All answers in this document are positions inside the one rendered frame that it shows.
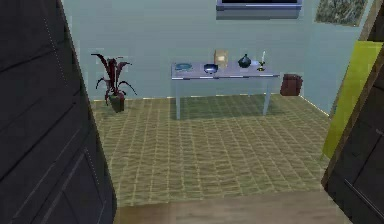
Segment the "white candle on gold holder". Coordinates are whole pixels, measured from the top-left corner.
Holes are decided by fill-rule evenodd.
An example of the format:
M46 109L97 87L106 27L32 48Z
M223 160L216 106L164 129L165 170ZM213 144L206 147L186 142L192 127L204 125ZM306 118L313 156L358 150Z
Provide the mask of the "white candle on gold holder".
M262 53L262 58L259 61L259 67L257 68L258 71L264 71L265 70L265 68L264 68L264 65L265 65L265 54L266 54L266 51L264 50L263 53Z

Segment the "pale blue table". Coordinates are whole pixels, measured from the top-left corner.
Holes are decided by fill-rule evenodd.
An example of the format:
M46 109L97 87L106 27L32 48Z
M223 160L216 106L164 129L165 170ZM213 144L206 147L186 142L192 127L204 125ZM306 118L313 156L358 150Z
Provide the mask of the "pale blue table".
M181 99L181 82L194 81L194 80L234 80L234 79L255 79L264 84L265 97L263 104L262 114L266 115L270 104L270 97L272 94L272 87L275 82L280 78L278 73L272 72L270 69L258 71L259 63L255 65L251 63L248 68L241 68L238 63L230 62L224 69L218 67L216 73L209 74L204 71L204 63L193 62L190 63L193 69L188 71L176 71L175 64L171 65L171 80L174 83L175 89L175 105L176 105L176 118L180 119L180 99Z

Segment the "tan cardboard box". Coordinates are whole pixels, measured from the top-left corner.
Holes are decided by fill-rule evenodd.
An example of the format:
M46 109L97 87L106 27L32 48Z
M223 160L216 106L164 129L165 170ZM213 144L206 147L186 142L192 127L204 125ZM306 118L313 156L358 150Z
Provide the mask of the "tan cardboard box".
M216 50L214 53L214 63L219 68L226 68L228 64L228 51L227 50Z

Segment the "dark teal round vase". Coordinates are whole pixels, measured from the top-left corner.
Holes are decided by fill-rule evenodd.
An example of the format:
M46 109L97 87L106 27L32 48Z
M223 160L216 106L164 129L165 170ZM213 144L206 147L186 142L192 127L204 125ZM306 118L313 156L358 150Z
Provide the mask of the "dark teal round vase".
M238 65L241 68L248 68L251 65L251 63L252 61L247 55L244 55L241 59L238 60Z

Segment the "dark red house plant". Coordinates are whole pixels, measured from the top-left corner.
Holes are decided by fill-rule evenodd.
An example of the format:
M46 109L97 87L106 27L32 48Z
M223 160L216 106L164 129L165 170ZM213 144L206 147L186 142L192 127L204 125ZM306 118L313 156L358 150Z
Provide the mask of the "dark red house plant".
M127 81L120 81L120 75L123 68L126 65L130 65L130 62L122 61L121 58L105 58L102 54L99 53L93 53L93 56L96 56L100 59L107 73L107 78L101 77L97 81L96 88L98 88L101 81L104 81L106 85L106 91L104 95L106 105L111 105L112 109L116 113L123 112L125 109L125 96L127 93L124 90L121 90L120 86L125 84L131 88L134 94L137 94L136 90L130 83Z

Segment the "black panelled room door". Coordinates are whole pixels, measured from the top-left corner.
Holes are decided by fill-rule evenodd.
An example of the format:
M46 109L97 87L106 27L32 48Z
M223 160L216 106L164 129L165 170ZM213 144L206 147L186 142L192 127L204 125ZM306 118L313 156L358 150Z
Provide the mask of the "black panelled room door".
M113 224L62 0L0 0L0 224Z

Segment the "yellow-green room door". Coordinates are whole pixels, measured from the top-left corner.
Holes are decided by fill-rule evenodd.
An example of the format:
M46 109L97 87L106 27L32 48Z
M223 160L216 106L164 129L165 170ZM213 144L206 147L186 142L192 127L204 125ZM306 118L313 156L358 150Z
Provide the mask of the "yellow-green room door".
M322 149L332 158L384 42L356 41Z

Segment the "black cupboard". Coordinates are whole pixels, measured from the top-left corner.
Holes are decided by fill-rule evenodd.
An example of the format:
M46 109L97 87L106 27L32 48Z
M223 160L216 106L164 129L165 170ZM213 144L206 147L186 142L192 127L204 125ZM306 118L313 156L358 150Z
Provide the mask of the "black cupboard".
M384 47L321 183L353 224L384 224Z

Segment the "wall television set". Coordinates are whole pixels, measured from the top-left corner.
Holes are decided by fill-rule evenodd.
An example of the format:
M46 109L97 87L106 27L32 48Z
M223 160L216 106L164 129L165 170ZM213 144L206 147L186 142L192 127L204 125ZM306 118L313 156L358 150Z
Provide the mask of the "wall television set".
M300 10L302 0L217 0L216 10Z

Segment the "framed wall picture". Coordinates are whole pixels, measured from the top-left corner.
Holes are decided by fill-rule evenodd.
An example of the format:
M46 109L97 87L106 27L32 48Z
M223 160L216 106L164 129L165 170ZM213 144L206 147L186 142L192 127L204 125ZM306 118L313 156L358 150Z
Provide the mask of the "framed wall picture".
M315 21L343 26L358 26L368 0L320 0Z

